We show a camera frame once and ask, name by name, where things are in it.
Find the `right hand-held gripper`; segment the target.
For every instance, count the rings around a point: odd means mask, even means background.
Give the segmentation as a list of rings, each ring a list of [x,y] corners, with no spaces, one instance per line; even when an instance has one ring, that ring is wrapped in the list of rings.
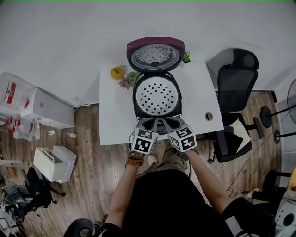
[[[170,139],[171,145],[184,153],[197,146],[193,129],[179,117],[163,118],[162,122]]]

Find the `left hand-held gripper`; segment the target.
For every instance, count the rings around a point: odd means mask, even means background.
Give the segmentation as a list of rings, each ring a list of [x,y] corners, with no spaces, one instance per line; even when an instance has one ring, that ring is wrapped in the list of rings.
[[[157,126],[158,119],[156,118],[140,119],[129,137],[130,151],[149,154],[159,137]]]

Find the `purple rice cooker lid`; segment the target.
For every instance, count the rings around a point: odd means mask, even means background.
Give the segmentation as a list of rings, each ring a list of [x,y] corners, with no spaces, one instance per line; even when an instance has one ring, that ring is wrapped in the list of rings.
[[[141,73],[167,72],[179,66],[185,44],[172,37],[145,37],[127,44],[127,60]]]

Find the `person's left forearm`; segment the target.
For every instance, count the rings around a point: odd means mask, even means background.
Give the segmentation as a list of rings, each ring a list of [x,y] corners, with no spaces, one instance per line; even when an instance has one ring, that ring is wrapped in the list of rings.
[[[136,166],[126,165],[125,171],[111,199],[110,210],[106,219],[107,223],[112,223],[122,228],[124,217],[133,194],[138,169]]]

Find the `person's right forearm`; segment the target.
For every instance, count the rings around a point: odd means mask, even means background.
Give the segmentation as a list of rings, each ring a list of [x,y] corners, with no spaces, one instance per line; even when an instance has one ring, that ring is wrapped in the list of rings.
[[[185,153],[191,162],[191,166],[200,183],[201,189],[209,203],[217,212],[222,214],[232,201],[227,195],[226,188],[206,166],[195,150],[188,150]]]

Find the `white perforated steamer tray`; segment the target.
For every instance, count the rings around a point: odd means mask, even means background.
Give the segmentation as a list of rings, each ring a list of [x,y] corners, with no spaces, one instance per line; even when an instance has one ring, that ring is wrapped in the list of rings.
[[[154,76],[140,80],[135,92],[140,110],[150,117],[164,117],[179,110],[181,96],[169,77]]]

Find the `white table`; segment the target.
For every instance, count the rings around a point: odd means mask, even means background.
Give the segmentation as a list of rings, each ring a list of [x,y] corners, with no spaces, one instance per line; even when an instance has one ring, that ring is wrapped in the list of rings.
[[[178,66],[171,71],[182,95],[182,119],[196,134],[223,129],[216,92],[204,60]],[[101,145],[128,143],[137,124],[132,89],[124,89],[111,78],[111,69],[100,72],[99,136]]]

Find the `person's legs olive trousers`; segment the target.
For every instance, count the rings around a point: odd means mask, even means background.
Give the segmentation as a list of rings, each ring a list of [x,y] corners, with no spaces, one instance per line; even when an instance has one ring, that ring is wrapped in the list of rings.
[[[180,157],[177,150],[170,143],[168,143],[164,155],[162,157],[161,163],[149,166],[148,169],[146,169],[137,176],[137,179],[142,178],[144,175],[151,172],[166,170],[178,170],[186,174],[187,169],[188,166],[186,160]]]

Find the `pink green leafy plant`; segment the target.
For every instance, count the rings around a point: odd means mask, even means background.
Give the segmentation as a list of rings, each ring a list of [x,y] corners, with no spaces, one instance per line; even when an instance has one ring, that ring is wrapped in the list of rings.
[[[129,90],[130,87],[133,87],[139,75],[140,75],[139,72],[135,72],[135,71],[129,72],[125,77],[123,77],[120,80],[118,84],[120,85],[120,87]]]

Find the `yellow orange fruit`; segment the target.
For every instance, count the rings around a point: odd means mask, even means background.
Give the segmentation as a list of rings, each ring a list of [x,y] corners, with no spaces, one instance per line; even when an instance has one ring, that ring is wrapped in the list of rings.
[[[121,67],[114,67],[112,70],[111,70],[111,77],[114,79],[114,80],[120,80],[122,79],[124,76],[124,71]]]

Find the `white cushion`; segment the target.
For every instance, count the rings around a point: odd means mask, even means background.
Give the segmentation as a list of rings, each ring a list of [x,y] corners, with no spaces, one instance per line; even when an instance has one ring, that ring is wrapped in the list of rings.
[[[238,137],[238,143],[236,152],[238,153],[245,145],[247,145],[251,139],[249,134],[247,133],[247,130],[245,129],[244,125],[239,121],[239,119],[236,119],[230,127],[233,128],[233,134]]]

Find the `black mesh office chair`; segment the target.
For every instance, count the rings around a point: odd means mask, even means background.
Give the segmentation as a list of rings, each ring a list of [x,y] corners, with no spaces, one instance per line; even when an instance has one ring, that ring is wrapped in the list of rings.
[[[257,117],[252,124],[246,124],[241,112],[245,109],[253,86],[258,78],[259,61],[254,53],[239,48],[228,48],[207,62],[212,77],[216,76],[217,100],[223,122],[223,130],[206,134],[214,146],[213,157],[208,163],[220,163],[234,160],[252,149],[252,141],[236,152],[238,137],[230,127],[236,119],[244,125],[247,133],[256,130],[258,137],[264,137],[263,129]]]

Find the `person's torso black shirt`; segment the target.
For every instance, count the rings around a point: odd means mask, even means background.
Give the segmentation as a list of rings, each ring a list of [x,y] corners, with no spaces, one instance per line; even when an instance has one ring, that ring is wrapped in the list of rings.
[[[206,204],[178,170],[145,174],[135,182],[123,226],[105,223],[99,237],[274,237],[272,218],[244,198],[222,213]]]

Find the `black standing fan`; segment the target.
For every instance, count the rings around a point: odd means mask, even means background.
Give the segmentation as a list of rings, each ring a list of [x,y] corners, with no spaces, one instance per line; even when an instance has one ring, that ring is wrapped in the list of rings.
[[[296,79],[291,83],[287,93],[287,108],[278,112],[272,113],[269,107],[263,106],[260,111],[260,119],[265,128],[269,128],[272,125],[272,117],[283,112],[288,112],[292,121],[296,124]]]

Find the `white water dispenser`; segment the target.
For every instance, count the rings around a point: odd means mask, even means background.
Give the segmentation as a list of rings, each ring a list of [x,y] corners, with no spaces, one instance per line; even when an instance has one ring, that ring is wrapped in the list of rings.
[[[29,90],[28,102],[20,116],[58,129],[75,126],[74,109],[39,88]]]

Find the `white box appliance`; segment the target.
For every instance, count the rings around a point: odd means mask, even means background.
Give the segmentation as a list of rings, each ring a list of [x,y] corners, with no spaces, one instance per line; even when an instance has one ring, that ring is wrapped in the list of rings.
[[[76,157],[75,153],[64,146],[54,146],[51,150],[37,147],[33,165],[50,182],[62,184],[70,181]]]

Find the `black stand round base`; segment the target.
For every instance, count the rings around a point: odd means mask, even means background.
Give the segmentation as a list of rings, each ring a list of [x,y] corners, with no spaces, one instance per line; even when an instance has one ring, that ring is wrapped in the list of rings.
[[[279,144],[281,138],[290,137],[290,136],[294,136],[294,135],[296,135],[296,131],[295,132],[291,132],[291,133],[281,134],[279,130],[275,130],[274,131],[273,138],[274,138],[275,144]]]

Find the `black round stool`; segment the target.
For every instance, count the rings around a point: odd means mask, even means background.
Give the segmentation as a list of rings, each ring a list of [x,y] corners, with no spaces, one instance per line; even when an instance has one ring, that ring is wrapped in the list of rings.
[[[94,223],[86,218],[80,218],[69,225],[63,237],[92,237],[94,233]]]

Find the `yellow wooden table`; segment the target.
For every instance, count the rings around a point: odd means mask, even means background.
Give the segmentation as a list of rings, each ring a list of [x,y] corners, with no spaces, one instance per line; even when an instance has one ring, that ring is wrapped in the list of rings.
[[[296,192],[296,166],[291,173],[289,183],[287,185],[287,190],[295,191]]]

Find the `black swivel chair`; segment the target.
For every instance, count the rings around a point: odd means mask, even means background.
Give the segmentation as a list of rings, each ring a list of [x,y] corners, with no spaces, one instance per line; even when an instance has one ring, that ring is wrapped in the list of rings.
[[[11,215],[14,221],[23,222],[25,216],[30,212],[35,212],[39,208],[48,208],[50,204],[56,204],[57,201],[53,199],[52,193],[65,197],[66,193],[60,193],[51,186],[51,182],[42,175],[38,176],[35,169],[30,167],[28,172],[23,172],[24,184],[30,195],[17,200],[13,203],[6,203],[4,201],[4,192],[2,191],[2,200],[0,207],[4,208],[5,213]]]

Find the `clear water jug red label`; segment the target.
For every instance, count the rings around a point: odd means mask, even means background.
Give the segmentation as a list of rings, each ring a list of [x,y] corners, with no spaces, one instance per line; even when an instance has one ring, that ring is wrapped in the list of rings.
[[[3,112],[7,114],[22,111],[29,100],[29,91],[35,87],[15,74],[0,73],[0,110],[8,110]]]

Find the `grey white device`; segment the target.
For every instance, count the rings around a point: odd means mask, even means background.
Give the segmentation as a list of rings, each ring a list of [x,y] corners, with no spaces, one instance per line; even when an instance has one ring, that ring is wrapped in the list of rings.
[[[296,237],[296,192],[288,190],[283,195],[275,216],[275,237]]]

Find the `plaid cloth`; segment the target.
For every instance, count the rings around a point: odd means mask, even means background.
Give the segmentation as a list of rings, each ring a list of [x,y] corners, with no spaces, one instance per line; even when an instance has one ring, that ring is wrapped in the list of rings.
[[[30,195],[25,185],[4,186],[2,191],[4,192],[4,201],[6,203],[13,203],[24,198],[26,195]]]

